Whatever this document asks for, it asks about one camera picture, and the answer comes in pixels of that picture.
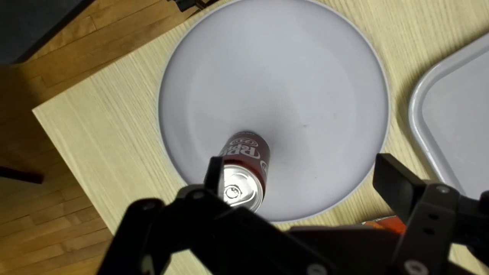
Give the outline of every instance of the white tray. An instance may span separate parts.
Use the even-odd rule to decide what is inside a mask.
[[[489,190],[489,36],[422,78],[409,126],[441,182],[474,199]]]

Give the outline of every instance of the can label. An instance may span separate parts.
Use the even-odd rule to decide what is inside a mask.
[[[250,170],[264,190],[270,149],[261,136],[253,132],[240,132],[227,141],[220,156],[223,156],[224,164],[243,165]]]

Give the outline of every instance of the white plate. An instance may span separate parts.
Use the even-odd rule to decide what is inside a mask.
[[[270,146],[258,214],[295,220],[351,193],[380,150],[388,117],[380,65],[341,16],[305,0],[241,0],[203,19],[160,88],[165,147],[188,184],[240,130]]]

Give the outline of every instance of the can lid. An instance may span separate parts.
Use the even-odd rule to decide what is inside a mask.
[[[246,207],[257,210],[263,202],[263,187],[260,179],[246,167],[224,165],[221,198],[231,207]]]

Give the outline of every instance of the wooden table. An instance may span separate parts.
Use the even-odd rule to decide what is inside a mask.
[[[322,2],[357,26],[385,68],[391,120],[382,152],[432,179],[408,133],[408,100],[415,81],[431,66],[489,31],[489,2]],[[172,49],[206,13],[33,110],[111,233],[130,202],[148,196],[171,202],[183,185],[160,139],[157,94]],[[357,224],[386,213],[368,178],[331,211],[278,227]],[[452,249],[452,257],[470,271],[483,272],[464,249]],[[195,269],[205,272],[191,256],[180,254],[169,274],[195,274]]]

